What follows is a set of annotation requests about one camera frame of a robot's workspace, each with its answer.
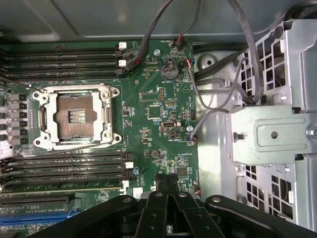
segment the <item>green circuit board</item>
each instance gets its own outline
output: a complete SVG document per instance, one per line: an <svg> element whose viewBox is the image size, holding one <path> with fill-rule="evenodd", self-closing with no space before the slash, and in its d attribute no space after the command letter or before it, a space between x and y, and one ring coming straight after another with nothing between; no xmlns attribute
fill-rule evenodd
<svg viewBox="0 0 317 238"><path fill-rule="evenodd" d="M1 48L10 52L44 51L63 47L64 49L96 49L115 48L118 42L89 43L41 43L3 45ZM135 54L140 42L127 42L127 54ZM105 149L83 149L73 153L109 153L131 152L133 167L139 168L137 175L129 178L121 187L106 186L102 182L86 184L66 183L63 185L35 184L25 185L14 190L3 190L1 198L15 198L25 194L71 194L68 203L12 205L0 207L0 215L39 214L47 212L81 212L105 202L120 194L128 194L136 198L144 191L155 190L154 175L157 173L177 173L179 187L183 191L195 192L198 186L198 154L197 143L189 139L188 126L196 124L195 93L184 61L193 58L192 46L187 44L182 51L172 46L172 41L151 41L149 55L142 66L135 68L125 77L108 78L85 76L81 79L64 78L59 80L25 80L23 83L37 89L50 86L94 85L103 83L120 90L120 95L112 100L113 131L122 136L120 143ZM172 60L179 67L175 80L166 80L161 76L162 66ZM9 106L12 94L26 95L27 109L19 110L28 114L27 134L21 135L27 143L11 145L12 156L40 155L48 153L45 149L34 145L39 131L39 102L32 98L32 89L7 83L0 97ZM165 128L164 122L173 122L174 126ZM8 127L8 141L13 140ZM5 225L1 224L0 233L19 232L25 237L38 232L52 222L34 224Z"/></svg>

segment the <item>cpu socket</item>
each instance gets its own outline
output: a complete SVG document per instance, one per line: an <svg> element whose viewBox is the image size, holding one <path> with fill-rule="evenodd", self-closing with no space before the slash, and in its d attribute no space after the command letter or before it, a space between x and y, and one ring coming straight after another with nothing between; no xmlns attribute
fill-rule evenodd
<svg viewBox="0 0 317 238"><path fill-rule="evenodd" d="M47 87L34 92L40 102L40 137L34 145L47 150L91 146L105 148L122 140L112 131L112 98L117 88L96 85Z"/></svg>

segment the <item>blue pcie slot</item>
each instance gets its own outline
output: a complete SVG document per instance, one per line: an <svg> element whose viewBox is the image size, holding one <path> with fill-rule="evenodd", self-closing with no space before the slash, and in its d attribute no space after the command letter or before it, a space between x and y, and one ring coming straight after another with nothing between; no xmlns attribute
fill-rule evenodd
<svg viewBox="0 0 317 238"><path fill-rule="evenodd" d="M78 211L43 212L0 216L0 226L57 223L76 215Z"/></svg>

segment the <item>motherboard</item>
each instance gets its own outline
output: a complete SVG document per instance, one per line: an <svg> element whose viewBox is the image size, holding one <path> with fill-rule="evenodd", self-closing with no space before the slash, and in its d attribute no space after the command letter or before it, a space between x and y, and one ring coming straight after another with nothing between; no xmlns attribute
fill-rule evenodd
<svg viewBox="0 0 317 238"><path fill-rule="evenodd" d="M192 45L140 42L1 45L0 238L27 237L178 175L198 192Z"/></svg>

